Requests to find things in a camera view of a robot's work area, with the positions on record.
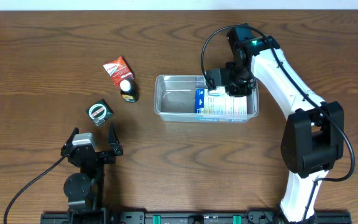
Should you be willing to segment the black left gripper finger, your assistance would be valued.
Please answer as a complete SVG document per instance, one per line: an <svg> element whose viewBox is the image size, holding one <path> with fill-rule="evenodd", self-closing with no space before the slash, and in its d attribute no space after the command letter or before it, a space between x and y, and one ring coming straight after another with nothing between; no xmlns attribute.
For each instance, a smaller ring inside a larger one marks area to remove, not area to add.
<svg viewBox="0 0 358 224"><path fill-rule="evenodd" d="M74 128L73 132L71 133L70 137L69 137L68 140L66 141L65 145L66 145L66 146L71 146L75 135L78 134L78 133L79 133L79 129L78 129L78 128Z"/></svg>
<svg viewBox="0 0 358 224"><path fill-rule="evenodd" d="M116 136L113 123L109 126L108 144L112 150L119 150L121 148L121 143Z"/></svg>

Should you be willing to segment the white green medicine box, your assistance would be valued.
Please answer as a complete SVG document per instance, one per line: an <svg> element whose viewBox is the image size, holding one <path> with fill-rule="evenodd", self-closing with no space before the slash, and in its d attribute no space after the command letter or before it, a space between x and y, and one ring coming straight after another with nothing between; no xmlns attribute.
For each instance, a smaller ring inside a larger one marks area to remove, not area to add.
<svg viewBox="0 0 358 224"><path fill-rule="evenodd" d="M209 96L224 96L227 94L225 86L217 86L215 90L208 91Z"/></svg>

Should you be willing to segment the blue snack packet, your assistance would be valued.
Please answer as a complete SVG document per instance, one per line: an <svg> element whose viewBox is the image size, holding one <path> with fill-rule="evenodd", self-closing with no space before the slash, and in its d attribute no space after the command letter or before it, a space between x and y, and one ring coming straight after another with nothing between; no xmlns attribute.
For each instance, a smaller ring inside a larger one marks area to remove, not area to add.
<svg viewBox="0 0 358 224"><path fill-rule="evenodd" d="M195 90L195 113L212 118L247 119L247 97L209 96L208 89Z"/></svg>

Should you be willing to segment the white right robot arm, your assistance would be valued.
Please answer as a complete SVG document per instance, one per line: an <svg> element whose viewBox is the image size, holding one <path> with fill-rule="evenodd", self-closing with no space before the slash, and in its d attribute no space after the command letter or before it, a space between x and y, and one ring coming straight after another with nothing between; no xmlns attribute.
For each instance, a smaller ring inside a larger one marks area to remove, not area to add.
<svg viewBox="0 0 358 224"><path fill-rule="evenodd" d="M314 210L320 185L331 181L328 172L349 144L342 106L314 93L271 35L256 38L257 29L248 24L226 29L234 60L225 68L204 73L208 88L225 89L229 96L249 96L262 82L287 121L280 150L289 175L273 223L350 223L348 213Z"/></svg>

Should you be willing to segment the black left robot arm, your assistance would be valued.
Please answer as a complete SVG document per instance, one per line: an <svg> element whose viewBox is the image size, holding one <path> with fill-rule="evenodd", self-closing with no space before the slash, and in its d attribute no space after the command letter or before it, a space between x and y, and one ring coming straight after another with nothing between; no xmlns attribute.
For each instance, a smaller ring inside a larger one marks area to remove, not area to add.
<svg viewBox="0 0 358 224"><path fill-rule="evenodd" d="M80 169L64 183L63 191L68 198L69 223L109 223L109 210L103 207L104 166L114 164L123 155L114 125L109 127L109 150L96 151L91 133L79 133L75 128L61 149L61 155Z"/></svg>

